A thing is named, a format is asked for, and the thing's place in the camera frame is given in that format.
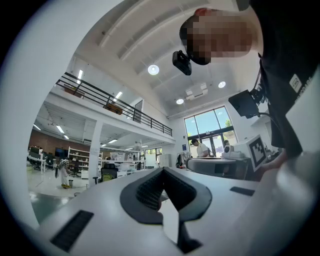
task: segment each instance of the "white cabinet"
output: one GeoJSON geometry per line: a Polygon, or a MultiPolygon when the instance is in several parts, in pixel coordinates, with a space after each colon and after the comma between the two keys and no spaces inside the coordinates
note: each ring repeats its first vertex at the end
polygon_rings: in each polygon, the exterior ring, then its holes
{"type": "Polygon", "coordinates": [[[159,156],[160,167],[171,167],[171,154],[160,154],[159,156]]]}

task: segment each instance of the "man in white shirt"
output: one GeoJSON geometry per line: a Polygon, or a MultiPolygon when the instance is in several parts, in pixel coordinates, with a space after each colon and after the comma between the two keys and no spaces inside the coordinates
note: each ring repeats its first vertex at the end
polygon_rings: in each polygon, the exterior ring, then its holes
{"type": "Polygon", "coordinates": [[[191,143],[197,147],[196,152],[198,153],[198,158],[206,158],[209,156],[209,150],[205,144],[199,143],[196,138],[191,140],[191,143]]]}

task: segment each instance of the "white shelving unit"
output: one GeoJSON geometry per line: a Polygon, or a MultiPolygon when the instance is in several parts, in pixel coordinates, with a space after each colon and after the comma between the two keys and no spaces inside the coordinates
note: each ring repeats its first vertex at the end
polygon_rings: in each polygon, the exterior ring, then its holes
{"type": "MultiPolygon", "coordinates": [[[[81,179],[89,179],[89,151],[83,151],[76,148],[69,147],[68,157],[73,156],[73,158],[78,158],[78,161],[82,163],[79,165],[79,171],[81,172],[81,179]]],[[[101,160],[103,158],[103,153],[99,154],[98,169],[101,169],[101,160]]]]}

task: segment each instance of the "large window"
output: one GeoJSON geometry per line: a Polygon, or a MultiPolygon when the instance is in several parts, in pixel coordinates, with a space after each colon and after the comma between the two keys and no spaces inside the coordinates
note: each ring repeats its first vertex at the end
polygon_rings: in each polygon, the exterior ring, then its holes
{"type": "Polygon", "coordinates": [[[191,144],[192,139],[206,145],[211,157],[221,157],[225,141],[236,144],[237,137],[226,108],[219,107],[184,119],[189,149],[193,157],[197,157],[197,147],[191,144]]]}

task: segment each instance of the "floor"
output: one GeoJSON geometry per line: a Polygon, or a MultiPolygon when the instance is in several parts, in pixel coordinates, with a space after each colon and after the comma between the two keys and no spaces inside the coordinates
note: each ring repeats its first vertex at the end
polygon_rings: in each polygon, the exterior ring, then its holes
{"type": "Polygon", "coordinates": [[[87,189],[88,179],[80,177],[68,177],[73,180],[72,188],[63,188],[60,177],[55,177],[55,171],[46,169],[41,174],[39,170],[27,171],[29,196],[33,211],[39,224],[50,214],[68,203],[75,197],[75,193],[81,193],[87,189]]]}
{"type": "MultiPolygon", "coordinates": [[[[55,178],[55,171],[48,169],[44,174],[38,170],[27,171],[27,179],[31,204],[39,224],[72,200],[75,193],[86,190],[89,184],[88,179],[70,177],[69,179],[73,180],[73,188],[65,189],[61,187],[60,177],[55,178]]],[[[163,214],[163,231],[169,239],[177,243],[179,214],[165,191],[160,200],[162,203],[159,212],[163,214]]]]}
{"type": "Polygon", "coordinates": [[[39,224],[50,214],[68,203],[73,197],[53,196],[29,192],[32,208],[39,224]]]}
{"type": "Polygon", "coordinates": [[[75,193],[81,193],[86,190],[89,184],[88,179],[81,179],[80,177],[69,176],[68,180],[73,180],[73,187],[65,189],[61,186],[60,177],[55,177],[54,170],[46,169],[44,174],[34,169],[27,171],[29,191],[49,196],[73,198],[75,193]]]}

